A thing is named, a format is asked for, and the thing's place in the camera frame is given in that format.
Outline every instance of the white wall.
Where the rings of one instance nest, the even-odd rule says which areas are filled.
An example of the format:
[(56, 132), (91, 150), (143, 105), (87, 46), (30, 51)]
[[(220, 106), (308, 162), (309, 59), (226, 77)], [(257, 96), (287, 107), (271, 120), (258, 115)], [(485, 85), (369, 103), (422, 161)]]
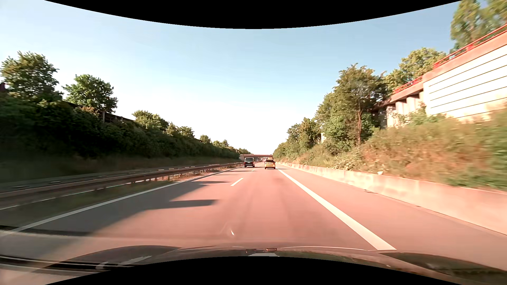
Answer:
[(430, 115), (488, 118), (507, 102), (507, 46), (432, 78), (423, 88)]

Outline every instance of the overpass bridge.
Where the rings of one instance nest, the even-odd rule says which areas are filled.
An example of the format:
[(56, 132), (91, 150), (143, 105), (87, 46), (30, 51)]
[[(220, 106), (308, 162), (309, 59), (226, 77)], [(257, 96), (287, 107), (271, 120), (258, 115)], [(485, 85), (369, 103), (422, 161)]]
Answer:
[(245, 157), (253, 157), (253, 158), (273, 158), (272, 154), (241, 154), (239, 155), (239, 159), (245, 161)]

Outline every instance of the dry grass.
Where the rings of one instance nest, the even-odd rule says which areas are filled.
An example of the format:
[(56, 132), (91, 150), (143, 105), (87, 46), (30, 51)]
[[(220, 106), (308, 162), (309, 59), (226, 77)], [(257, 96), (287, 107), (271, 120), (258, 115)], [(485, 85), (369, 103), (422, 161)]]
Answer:
[(293, 163), (507, 190), (507, 110), (494, 112), (489, 121), (448, 118), (380, 130), (338, 156), (319, 145)]

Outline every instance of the black hood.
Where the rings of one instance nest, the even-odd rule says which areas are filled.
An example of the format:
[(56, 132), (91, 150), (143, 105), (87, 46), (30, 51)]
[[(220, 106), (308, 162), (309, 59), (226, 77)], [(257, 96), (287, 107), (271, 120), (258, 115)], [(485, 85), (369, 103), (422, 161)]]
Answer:
[(211, 245), (193, 248), (140, 245), (113, 248), (66, 261), (0, 257), (8, 269), (30, 268), (32, 272), (82, 276), (117, 268), (168, 261), (213, 257), (292, 257), (331, 260), (414, 273), (458, 284), (507, 284), (507, 272), (447, 257), (401, 251), (366, 251), (328, 246), (283, 246), (282, 244)]

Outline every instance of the asphalt road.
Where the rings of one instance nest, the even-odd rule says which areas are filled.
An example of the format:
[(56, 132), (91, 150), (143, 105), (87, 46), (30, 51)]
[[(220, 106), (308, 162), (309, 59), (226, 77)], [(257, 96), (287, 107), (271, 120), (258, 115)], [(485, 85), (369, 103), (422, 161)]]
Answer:
[(127, 245), (272, 242), (396, 249), (507, 270), (506, 235), (297, 169), (263, 166), (226, 170), (40, 223), (34, 228), (89, 235), (13, 233), (0, 237), (0, 254), (64, 260)]

